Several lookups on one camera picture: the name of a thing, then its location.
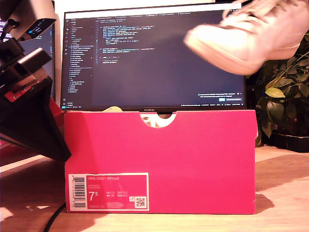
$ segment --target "computer monitor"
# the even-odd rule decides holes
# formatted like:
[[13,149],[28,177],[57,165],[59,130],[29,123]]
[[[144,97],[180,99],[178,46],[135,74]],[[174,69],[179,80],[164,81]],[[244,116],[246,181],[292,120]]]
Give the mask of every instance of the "computer monitor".
[[230,7],[205,3],[66,12],[61,108],[119,106],[159,113],[245,108],[244,77],[212,66],[183,43],[188,30],[219,23]]
[[[2,34],[4,25],[5,22],[0,19],[0,35]],[[11,37],[10,34],[6,34],[3,41],[5,42]],[[24,48],[25,55],[41,47],[52,58],[43,68],[53,80],[51,97],[55,100],[55,26],[50,26],[44,33],[35,39],[20,42],[20,45]]]

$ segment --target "cable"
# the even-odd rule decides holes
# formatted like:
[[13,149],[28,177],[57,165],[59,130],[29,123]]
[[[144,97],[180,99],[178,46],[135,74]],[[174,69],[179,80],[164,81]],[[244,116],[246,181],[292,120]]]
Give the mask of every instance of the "cable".
[[55,221],[55,219],[57,218],[57,216],[60,214],[60,212],[66,207],[66,204],[64,203],[62,206],[60,206],[56,212],[54,212],[54,214],[51,216],[51,218],[49,219],[47,225],[45,226],[45,229],[43,232],[49,232],[49,229],[51,228],[53,222]]

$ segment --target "pink shoe box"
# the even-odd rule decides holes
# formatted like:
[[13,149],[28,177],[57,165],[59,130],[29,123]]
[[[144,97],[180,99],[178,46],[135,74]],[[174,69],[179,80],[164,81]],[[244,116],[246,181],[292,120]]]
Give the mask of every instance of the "pink shoe box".
[[255,111],[66,112],[68,212],[253,214]]

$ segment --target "white shoe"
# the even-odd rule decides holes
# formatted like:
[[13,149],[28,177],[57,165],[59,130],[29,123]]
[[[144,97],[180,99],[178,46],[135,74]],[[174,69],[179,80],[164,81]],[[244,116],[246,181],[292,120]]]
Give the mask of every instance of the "white shoe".
[[254,0],[219,25],[199,25],[184,43],[209,63],[239,75],[266,60],[291,58],[309,30],[309,0]]

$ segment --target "desk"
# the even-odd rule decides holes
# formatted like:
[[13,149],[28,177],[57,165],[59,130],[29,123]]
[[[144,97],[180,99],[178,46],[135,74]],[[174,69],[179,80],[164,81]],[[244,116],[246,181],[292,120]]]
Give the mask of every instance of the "desk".
[[[256,148],[255,215],[68,214],[51,232],[308,232],[309,153]],[[41,158],[3,172],[1,231],[43,231],[65,202],[64,165]]]

